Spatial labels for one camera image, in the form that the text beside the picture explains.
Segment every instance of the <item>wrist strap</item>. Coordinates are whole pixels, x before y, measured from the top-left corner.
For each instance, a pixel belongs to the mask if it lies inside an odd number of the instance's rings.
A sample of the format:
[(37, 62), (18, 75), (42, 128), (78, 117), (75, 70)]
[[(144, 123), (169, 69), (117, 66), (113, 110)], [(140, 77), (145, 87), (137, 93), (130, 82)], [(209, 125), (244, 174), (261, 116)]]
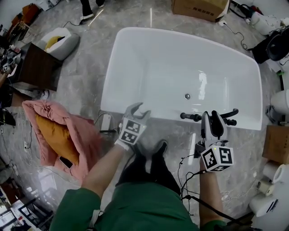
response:
[(119, 140), (119, 139), (117, 139), (114, 144), (121, 145), (121, 146), (122, 146), (125, 150), (127, 150), (127, 151), (130, 149), (130, 147), (129, 147), (127, 144), (125, 144), (124, 142), (122, 142), (122, 141)]

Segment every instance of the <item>toilet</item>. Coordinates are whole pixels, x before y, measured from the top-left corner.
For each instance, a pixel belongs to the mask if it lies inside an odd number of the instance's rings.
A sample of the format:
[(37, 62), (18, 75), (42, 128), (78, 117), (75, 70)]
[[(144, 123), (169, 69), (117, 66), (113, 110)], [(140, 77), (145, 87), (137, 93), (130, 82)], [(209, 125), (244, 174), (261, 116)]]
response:
[(289, 115), (289, 89), (273, 95), (270, 102), (276, 112)]

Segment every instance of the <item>gray tile floor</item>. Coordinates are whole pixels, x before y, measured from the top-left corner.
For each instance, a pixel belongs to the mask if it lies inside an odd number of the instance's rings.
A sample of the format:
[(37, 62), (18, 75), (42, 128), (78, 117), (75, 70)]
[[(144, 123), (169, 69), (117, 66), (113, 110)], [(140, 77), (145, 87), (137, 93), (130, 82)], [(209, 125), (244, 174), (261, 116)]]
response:
[[(100, 101), (105, 74), (117, 32), (124, 27), (150, 27), (174, 30), (197, 35), (215, 42), (219, 42), (238, 50), (248, 56), (250, 52), (242, 49), (242, 36), (235, 36), (226, 27), (197, 18), (173, 15), (170, 0), (109, 0), (102, 14), (93, 22), (72, 26), (67, 24), (81, 36), (77, 49), (64, 61), (57, 92), (52, 93), (51, 99), (61, 103), (71, 113), (96, 119), (100, 109)], [(95, 2), (91, 1), (93, 11), (97, 12)], [(42, 12), (32, 28), (36, 35), (27, 34), (24, 42), (37, 42), (47, 32), (56, 27), (63, 27), (67, 21), (79, 23), (81, 4), (72, 0), (69, 4), (61, 1), (55, 8)], [(232, 13), (226, 15), (225, 20), (234, 32), (241, 32), (245, 36), (244, 42), (248, 47), (259, 43), (263, 36), (254, 31), (242, 19)], [(260, 65), (263, 107), (270, 102), (273, 93), (280, 90), (279, 78), (266, 64)], [(9, 162), (13, 159), (18, 167), (20, 176), (17, 181), (22, 185), (29, 197), (39, 196), (48, 208), (57, 209), (65, 191), (76, 189), (78, 182), (63, 172), (50, 167), (41, 167), (39, 161), (38, 144), (32, 133), (32, 145), (28, 153), (24, 151), (23, 142), (30, 142), (30, 123), (21, 108), (8, 108), (16, 119), (16, 127), (2, 126), (4, 136), (0, 138), (1, 156)], [(224, 211), (238, 217), (247, 210), (248, 203), (256, 194), (256, 179), (261, 178), (261, 170), (265, 160), (262, 150), (265, 141), (267, 118), (263, 117), (261, 131), (229, 128), (230, 146), (234, 147), (235, 165), (228, 170), (218, 173), (220, 190), (223, 195)], [(166, 162), (169, 170), (177, 179), (177, 169), (181, 157), (189, 153), (192, 134), (196, 133), (196, 140), (200, 138), (200, 125), (170, 120), (151, 119), (142, 138), (142, 143), (148, 149), (152, 148), (160, 139), (169, 142)], [(128, 157), (123, 159), (117, 174), (106, 191), (102, 208), (109, 203), (122, 167)], [(180, 169), (180, 178), (184, 182), (187, 171), (198, 170), (198, 163), (193, 167), (187, 164)], [(192, 179), (188, 189), (198, 192), (199, 179)], [(199, 222), (198, 204), (191, 201), (190, 212), (194, 214), (192, 220)]]

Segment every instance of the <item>bathtub drain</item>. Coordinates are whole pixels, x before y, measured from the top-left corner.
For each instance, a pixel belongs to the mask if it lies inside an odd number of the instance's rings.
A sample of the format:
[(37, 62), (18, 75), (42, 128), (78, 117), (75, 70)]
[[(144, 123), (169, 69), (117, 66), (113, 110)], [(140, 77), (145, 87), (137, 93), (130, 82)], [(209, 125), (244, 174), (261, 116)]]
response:
[(190, 98), (191, 98), (190, 94), (185, 94), (185, 99), (190, 99)]

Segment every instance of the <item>pink cloth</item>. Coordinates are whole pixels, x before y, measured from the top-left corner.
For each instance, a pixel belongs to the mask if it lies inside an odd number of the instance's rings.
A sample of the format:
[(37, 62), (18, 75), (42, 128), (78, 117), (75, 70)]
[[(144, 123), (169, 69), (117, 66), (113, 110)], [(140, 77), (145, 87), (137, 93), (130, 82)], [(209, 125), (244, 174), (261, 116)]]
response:
[[(24, 101), (22, 106), (36, 133), (41, 165), (54, 166), (82, 182), (100, 158), (101, 136), (94, 127), (93, 120), (72, 115), (62, 105), (51, 101)], [(36, 122), (36, 114), (67, 126), (76, 150), (79, 152), (79, 165), (74, 164), (69, 169), (59, 160), (58, 155), (44, 139)]]

